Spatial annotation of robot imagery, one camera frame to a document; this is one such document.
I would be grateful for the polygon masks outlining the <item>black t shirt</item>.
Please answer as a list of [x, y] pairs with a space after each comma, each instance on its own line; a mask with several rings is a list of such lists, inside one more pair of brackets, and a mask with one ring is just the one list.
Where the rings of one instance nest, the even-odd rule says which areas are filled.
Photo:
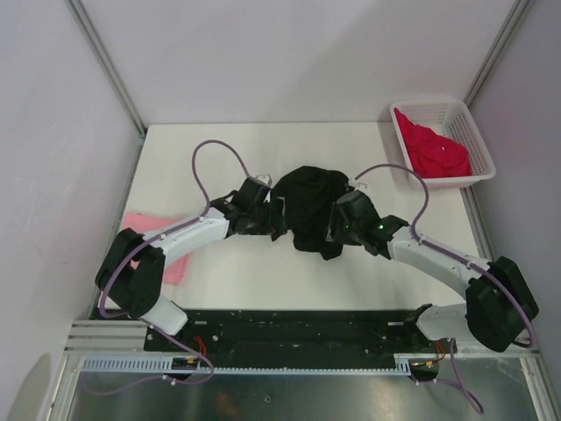
[[284, 175], [273, 196], [284, 200], [284, 220], [296, 250], [318, 253], [324, 260], [341, 255], [343, 246], [326, 239], [331, 206], [350, 191], [349, 178], [337, 170], [302, 166]]

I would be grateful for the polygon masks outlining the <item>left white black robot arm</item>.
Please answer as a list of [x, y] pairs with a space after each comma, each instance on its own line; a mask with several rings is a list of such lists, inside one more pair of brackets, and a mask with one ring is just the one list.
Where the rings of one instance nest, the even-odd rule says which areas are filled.
[[259, 178], [248, 177], [228, 196], [208, 201], [201, 214], [147, 233], [127, 228], [113, 240], [96, 275], [102, 292], [98, 308], [105, 318], [110, 299], [121, 314], [163, 331], [174, 350], [188, 348], [194, 330], [187, 313], [162, 293], [164, 272], [184, 256], [233, 235], [274, 239], [287, 232], [285, 198]]

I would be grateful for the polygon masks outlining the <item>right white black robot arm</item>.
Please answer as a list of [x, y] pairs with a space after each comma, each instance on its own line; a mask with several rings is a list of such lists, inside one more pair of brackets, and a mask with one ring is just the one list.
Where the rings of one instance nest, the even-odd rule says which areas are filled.
[[463, 298], [462, 304], [425, 304], [408, 317], [404, 340], [415, 352], [426, 351], [439, 339], [454, 338], [475, 339], [502, 353], [529, 329], [539, 312], [512, 260], [501, 257], [490, 261], [460, 253], [415, 233], [401, 218], [382, 218], [370, 197], [359, 189], [331, 205], [326, 237], [415, 268]]

